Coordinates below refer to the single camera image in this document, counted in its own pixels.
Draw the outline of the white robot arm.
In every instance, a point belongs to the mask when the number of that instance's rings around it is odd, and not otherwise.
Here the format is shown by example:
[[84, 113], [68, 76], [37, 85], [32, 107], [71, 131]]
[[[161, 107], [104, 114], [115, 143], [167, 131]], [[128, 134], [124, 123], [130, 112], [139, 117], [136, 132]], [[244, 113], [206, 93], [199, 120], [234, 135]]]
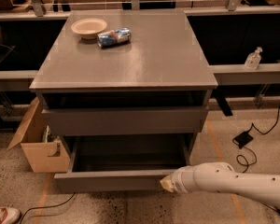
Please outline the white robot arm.
[[184, 166], [160, 183], [169, 192], [232, 193], [280, 209], [280, 175], [237, 173], [226, 162]]

